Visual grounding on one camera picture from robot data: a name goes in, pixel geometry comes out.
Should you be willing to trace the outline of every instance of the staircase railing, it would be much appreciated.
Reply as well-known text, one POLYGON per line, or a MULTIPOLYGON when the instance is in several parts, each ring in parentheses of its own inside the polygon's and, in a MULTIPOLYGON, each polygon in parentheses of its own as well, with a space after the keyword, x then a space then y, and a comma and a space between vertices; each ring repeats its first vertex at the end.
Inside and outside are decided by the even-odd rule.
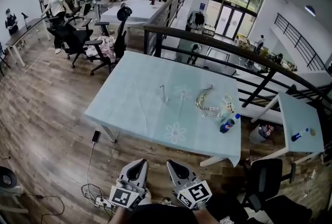
POLYGON ((311 71, 327 71, 325 64, 312 46, 282 15, 278 13, 274 23, 290 39, 311 71))

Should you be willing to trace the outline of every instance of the railing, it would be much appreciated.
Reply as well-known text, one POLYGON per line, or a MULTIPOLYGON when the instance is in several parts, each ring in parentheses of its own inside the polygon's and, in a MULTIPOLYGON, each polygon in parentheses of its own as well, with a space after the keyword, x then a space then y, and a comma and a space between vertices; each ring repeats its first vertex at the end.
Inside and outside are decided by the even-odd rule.
POLYGON ((243 96, 242 96, 242 98, 240 98, 240 101, 243 102, 242 107, 246 107, 248 104, 253 104, 256 106, 264 107, 266 102, 270 102, 272 99, 268 95, 263 95, 263 94, 268 93, 269 95, 276 95, 276 94, 278 94, 278 91, 281 90, 282 88, 284 90, 291 91, 292 94, 301 95, 302 98, 308 99, 309 102, 317 103, 318 100, 323 98, 328 103, 332 104, 332 100, 327 97, 325 92, 322 92, 317 87, 315 87, 314 85, 312 85, 305 79, 301 78, 300 76, 294 74, 293 72, 281 67, 280 65, 278 65, 268 59, 258 56, 249 50, 244 50, 244 49, 238 48, 234 45, 225 43, 220 40, 216 40, 209 36, 204 36, 204 35, 188 32, 188 31, 182 31, 182 30, 178 30, 178 29, 174 29, 174 28, 170 28, 170 27, 166 27, 166 26, 146 24, 144 26, 144 29, 145 29, 145 33, 155 33, 156 34, 157 41, 155 42, 155 44, 153 46, 147 46, 148 50, 154 50, 154 52, 152 53, 153 56, 161 57, 162 50, 175 52, 176 54, 180 53, 180 54, 191 55, 191 56, 194 56, 197 58, 209 60, 209 61, 216 62, 216 63, 222 64, 222 65, 226 65, 226 66, 229 66, 229 67, 232 67, 235 69, 239 69, 241 71, 244 71, 244 72, 247 72, 247 73, 250 73, 252 75, 262 78, 261 83, 254 83, 254 82, 250 82, 245 79, 238 78, 236 76, 226 75, 221 72, 215 72, 215 73, 236 79, 239 83, 246 84, 246 85, 249 85, 249 86, 255 88, 255 90, 253 92, 249 91, 249 89, 246 89, 246 90, 238 89, 239 93, 248 95, 248 97, 246 97, 246 98, 243 98, 243 96), (220 49, 220 50, 226 51, 228 53, 238 55, 239 57, 249 59, 253 62, 256 62, 260 65, 267 67, 269 69, 269 73, 267 75, 263 75, 258 72, 255 72, 251 69, 248 69, 246 67, 232 64, 232 63, 229 63, 226 61, 218 60, 218 59, 215 59, 212 57, 208 57, 206 55, 197 54, 197 53, 182 50, 179 48, 172 48, 172 47, 164 46, 164 45, 162 45, 162 39, 165 36, 171 36, 171 37, 175 37, 175 38, 179 38, 179 39, 192 41, 194 43, 210 46, 215 49, 220 49), (288 86, 283 82, 273 79, 273 76, 276 72, 279 72, 280 74, 293 80, 293 82, 296 82, 296 83, 306 87, 307 89, 309 89, 311 91, 310 94, 308 94, 307 92, 298 90, 294 85, 288 86), (278 85, 278 88, 271 89, 270 88, 271 83, 273 85, 278 85), (256 98, 264 100, 265 102, 257 103, 256 98))
POLYGON ((294 44, 294 47, 302 55, 303 59, 307 63, 307 67, 311 71, 326 70, 327 68, 322 59, 318 56, 312 46, 307 40, 294 28, 282 15, 278 13, 275 22, 284 34, 294 44))
MULTIPOLYGON (((168 27, 181 7, 183 7, 185 0, 167 0, 165 4, 145 23, 145 25, 159 25, 168 27)), ((156 34, 145 30, 144 34, 144 53, 151 55, 154 52, 154 46, 157 41, 161 43, 163 38, 158 38, 156 34)))

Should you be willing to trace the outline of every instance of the table leg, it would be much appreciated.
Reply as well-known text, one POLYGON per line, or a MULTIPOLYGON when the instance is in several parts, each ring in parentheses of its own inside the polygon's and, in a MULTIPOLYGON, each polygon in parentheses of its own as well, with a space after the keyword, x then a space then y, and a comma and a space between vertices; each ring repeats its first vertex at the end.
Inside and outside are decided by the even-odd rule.
POLYGON ((297 164, 300 164, 300 163, 302 163, 302 162, 304 162, 304 161, 310 160, 310 159, 312 159, 312 158, 318 156, 320 153, 321 153, 321 152, 314 152, 314 153, 311 153, 310 155, 308 155, 308 156, 306 156, 306 157, 304 157, 304 158, 302 158, 302 159, 299 159, 299 160, 297 160, 297 161, 294 161, 294 163, 295 163, 296 165, 297 165, 297 164))
POLYGON ((265 157, 263 157, 263 158, 260 158, 260 159, 258 159, 258 160, 275 159, 275 158, 277 158, 277 157, 280 157, 281 155, 286 154, 287 152, 288 152, 288 149, 285 147, 285 148, 283 148, 283 149, 278 150, 278 151, 275 152, 275 153, 272 153, 272 154, 270 154, 270 155, 267 155, 267 156, 265 156, 265 157))
POLYGON ((46 36, 47 36, 48 40, 51 40, 50 33, 47 30, 45 19, 43 19, 43 26, 44 26, 44 29, 45 29, 46 36))
POLYGON ((8 51, 9 51, 9 53, 10 53, 10 56, 12 57, 12 59, 13 59, 13 61, 17 64, 17 60, 16 60, 16 58, 14 57, 14 55, 12 54, 12 51, 11 51, 11 48, 12 46, 8 46, 8 51))
POLYGON ((217 162, 219 162, 221 160, 224 160, 224 159, 225 158, 211 157, 207 160, 202 161, 199 165, 200 165, 200 167, 206 167, 206 166, 212 165, 212 164, 217 163, 217 162))
POLYGON ((114 133, 112 133, 108 127, 105 127, 102 125, 102 128, 105 130, 105 133, 108 135, 110 141, 115 143, 116 139, 118 138, 118 135, 115 135, 114 133))
POLYGON ((279 95, 275 96, 272 101, 268 105, 265 106, 264 110, 257 116, 251 119, 251 122, 254 123, 256 122, 259 117, 261 117, 263 114, 265 114, 269 109, 271 109, 277 102, 278 102, 279 95))
POLYGON ((14 52, 16 53, 17 58, 19 59, 19 61, 21 62, 22 66, 25 67, 25 63, 23 62, 21 55, 19 53, 19 50, 17 49, 16 45, 13 46, 14 48, 14 52))

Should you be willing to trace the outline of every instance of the black office chair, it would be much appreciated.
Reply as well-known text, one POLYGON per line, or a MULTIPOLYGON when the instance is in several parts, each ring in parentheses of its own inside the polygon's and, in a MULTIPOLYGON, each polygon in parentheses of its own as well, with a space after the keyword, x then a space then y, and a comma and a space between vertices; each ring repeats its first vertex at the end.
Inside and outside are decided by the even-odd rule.
MULTIPOLYGON (((4 59, 2 59, 2 55, 4 55, 4 52, 3 52, 3 49, 2 49, 2 45, 1 45, 1 43, 0 43, 0 60, 1 60, 2 62, 4 62, 5 65, 8 66, 8 68, 10 68, 10 66, 6 63, 6 61, 5 61, 4 59)), ((5 76, 5 75, 4 75, 4 72, 2 71, 2 68, 1 68, 1 61, 0 61, 0 72, 1 72, 2 76, 5 76)))
POLYGON ((75 68, 75 62, 78 57, 81 54, 86 54, 85 52, 88 47, 85 46, 85 42, 90 40, 93 30, 89 29, 91 19, 87 19, 82 25, 86 28, 85 30, 75 29, 69 24, 71 21, 72 19, 68 19, 63 25, 51 26, 48 27, 47 30, 58 39, 67 43, 69 48, 63 46, 63 49, 66 52, 68 59, 70 59, 71 55, 76 55, 72 63, 72 68, 75 68))
POLYGON ((266 159, 255 161, 251 168, 246 161, 240 161, 247 179, 246 194, 242 202, 256 212, 264 201, 276 196, 282 181, 289 179, 292 183, 295 178, 296 164, 292 163, 289 174, 282 176, 282 160, 266 159))
POLYGON ((71 21, 74 21, 75 25, 76 25, 76 20, 77 19, 84 19, 84 17, 80 17, 79 16, 79 12, 81 11, 81 6, 78 6, 78 7, 75 7, 74 6, 74 3, 73 3, 73 0, 65 0, 67 5, 69 6, 71 12, 72 12, 72 15, 70 16, 70 20, 71 21))
MULTIPOLYGON (((114 53, 116 55, 116 62, 114 64, 117 64, 119 62, 119 60, 123 57, 123 54, 127 48, 127 45, 126 45, 126 34, 127 34, 127 31, 123 31, 124 27, 125 27, 125 23, 128 19, 128 17, 132 14, 132 10, 127 7, 125 5, 125 3, 123 3, 121 5, 121 8, 120 10, 118 11, 117 13, 117 18, 118 20, 121 21, 121 25, 119 27, 119 30, 118 30, 118 37, 116 38, 116 41, 114 43, 114 53)), ((109 37, 109 33, 108 33, 108 29, 107 29, 107 26, 109 25, 108 22, 97 22, 95 25, 100 25, 102 26, 102 29, 105 33, 105 35, 107 37, 109 37)), ((112 71, 112 67, 111 67, 111 61, 108 57, 104 57, 101 50, 100 50, 100 47, 99 45, 103 43, 102 40, 93 40, 93 41, 88 41, 86 42, 86 45, 94 45, 94 47, 96 48, 96 51, 99 55, 99 57, 94 57, 94 58, 88 58, 90 60, 101 60, 102 61, 102 64, 100 64, 99 66, 97 66, 95 69, 93 69, 90 73, 91 76, 94 75, 94 72, 97 71, 98 69, 104 67, 104 66, 108 66, 108 70, 109 70, 109 73, 111 73, 112 71)))

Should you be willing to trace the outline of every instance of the pants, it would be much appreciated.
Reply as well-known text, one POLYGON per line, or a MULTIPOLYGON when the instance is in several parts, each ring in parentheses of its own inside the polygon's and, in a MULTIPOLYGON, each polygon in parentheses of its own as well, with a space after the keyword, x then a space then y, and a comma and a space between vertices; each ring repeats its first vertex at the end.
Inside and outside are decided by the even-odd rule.
MULTIPOLYGON (((64 17, 66 15, 66 12, 60 12, 56 15, 58 17, 57 19, 53 20, 53 26, 56 28, 58 26, 63 26, 64 24, 64 17)), ((58 39, 57 37, 54 38, 54 47, 56 49, 61 49, 63 43, 62 40, 58 39)))
POLYGON ((48 19, 51 18, 51 16, 52 16, 52 12, 51 12, 51 10, 46 12, 46 16, 47 16, 48 19))
POLYGON ((105 13, 106 11, 108 11, 108 7, 109 7, 109 5, 95 5, 97 22, 100 22, 100 18, 102 16, 102 14, 105 13))

